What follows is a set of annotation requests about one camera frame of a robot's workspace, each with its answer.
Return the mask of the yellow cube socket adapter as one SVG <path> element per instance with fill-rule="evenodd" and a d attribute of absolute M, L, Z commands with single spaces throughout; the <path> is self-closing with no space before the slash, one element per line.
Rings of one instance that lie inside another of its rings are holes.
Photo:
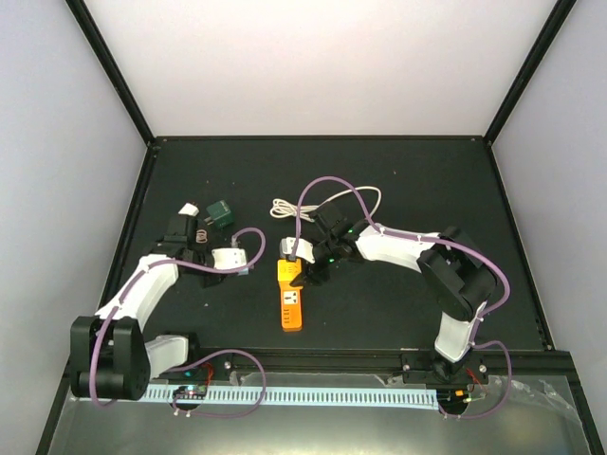
<path fill-rule="evenodd" d="M 277 262 L 277 281 L 279 284 L 291 285 L 301 272 L 302 262 L 300 258 L 295 261 L 280 259 Z"/>

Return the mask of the orange power strip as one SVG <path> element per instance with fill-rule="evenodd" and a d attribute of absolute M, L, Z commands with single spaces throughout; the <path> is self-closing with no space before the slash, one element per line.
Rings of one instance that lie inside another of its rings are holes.
<path fill-rule="evenodd" d="M 281 299 L 281 325 L 285 332 L 297 332 L 303 327 L 301 287 L 279 283 Z"/>

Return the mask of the green cube socket adapter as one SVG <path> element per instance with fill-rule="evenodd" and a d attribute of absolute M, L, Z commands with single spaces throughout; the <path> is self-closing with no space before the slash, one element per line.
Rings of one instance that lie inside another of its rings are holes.
<path fill-rule="evenodd" d="M 225 228 L 234 223 L 234 215 L 225 200 L 210 204 L 206 207 L 206 212 L 208 216 L 205 218 L 205 223 L 217 229 Z"/>

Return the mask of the white usb charger plug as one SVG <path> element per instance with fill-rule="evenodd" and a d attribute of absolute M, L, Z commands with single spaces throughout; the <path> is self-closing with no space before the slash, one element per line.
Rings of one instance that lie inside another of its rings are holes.
<path fill-rule="evenodd" d="M 196 217 L 199 213 L 199 208 L 191 203 L 186 203 L 178 212 L 179 215 Z"/>

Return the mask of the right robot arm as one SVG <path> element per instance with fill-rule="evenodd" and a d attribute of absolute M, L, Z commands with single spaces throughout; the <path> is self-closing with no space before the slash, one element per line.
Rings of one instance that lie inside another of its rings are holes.
<path fill-rule="evenodd" d="M 281 242 L 285 258 L 303 261 L 302 271 L 291 283 L 326 282 L 329 266 L 341 260 L 382 262 L 421 274 L 442 312 L 432 373 L 443 382 L 460 376 L 488 299 L 505 278 L 498 267 L 474 250 L 469 237 L 457 227 L 416 233 L 388 228 L 368 218 L 353 224 L 332 203 L 322 204 L 309 217 L 321 234 L 319 241 L 306 241 L 297 222 L 296 235 Z"/>

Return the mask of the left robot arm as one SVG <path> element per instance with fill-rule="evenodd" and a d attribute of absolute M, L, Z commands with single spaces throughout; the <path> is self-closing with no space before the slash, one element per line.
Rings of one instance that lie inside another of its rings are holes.
<path fill-rule="evenodd" d="M 208 235 L 195 215 L 179 213 L 143 255 L 121 290 L 92 317 L 78 317 L 70 328 L 70 389 L 73 395 L 137 401 L 149 382 L 173 369 L 197 376 L 204 356 L 187 335 L 161 335 L 145 341 L 143 330 L 163 295 L 182 273 L 196 273 L 212 286 L 226 272 L 247 262 L 244 250 Z"/>

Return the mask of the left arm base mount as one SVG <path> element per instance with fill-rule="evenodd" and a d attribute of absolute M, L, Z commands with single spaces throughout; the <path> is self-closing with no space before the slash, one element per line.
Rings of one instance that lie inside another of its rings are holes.
<path fill-rule="evenodd" d="M 214 375 L 214 361 L 210 355 L 210 352 L 191 355 L 184 364 L 172 367 L 159 378 L 169 381 L 205 382 Z"/>

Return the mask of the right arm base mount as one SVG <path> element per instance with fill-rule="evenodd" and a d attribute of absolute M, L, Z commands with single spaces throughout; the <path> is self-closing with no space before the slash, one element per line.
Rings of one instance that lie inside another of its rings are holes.
<path fill-rule="evenodd" d="M 467 386 L 474 380 L 486 384 L 487 370 L 481 370 L 484 359 L 468 352 L 462 360 L 450 362 L 434 350 L 405 351 L 400 354 L 404 379 L 428 386 Z"/>

